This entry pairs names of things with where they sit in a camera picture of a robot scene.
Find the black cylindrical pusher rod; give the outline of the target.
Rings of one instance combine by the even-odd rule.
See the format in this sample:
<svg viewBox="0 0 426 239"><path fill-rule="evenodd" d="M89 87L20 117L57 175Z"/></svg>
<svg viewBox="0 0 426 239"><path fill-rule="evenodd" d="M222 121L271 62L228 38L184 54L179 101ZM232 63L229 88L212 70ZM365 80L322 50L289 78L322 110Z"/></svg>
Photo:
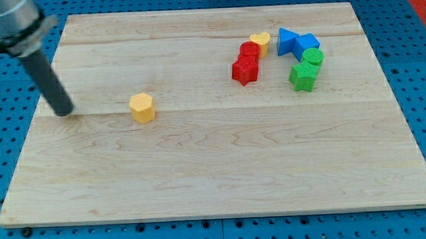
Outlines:
<svg viewBox="0 0 426 239"><path fill-rule="evenodd" d="M19 58L19 61L55 115L59 117L69 115L74 108L73 102L58 80L45 53L38 49L28 56Z"/></svg>

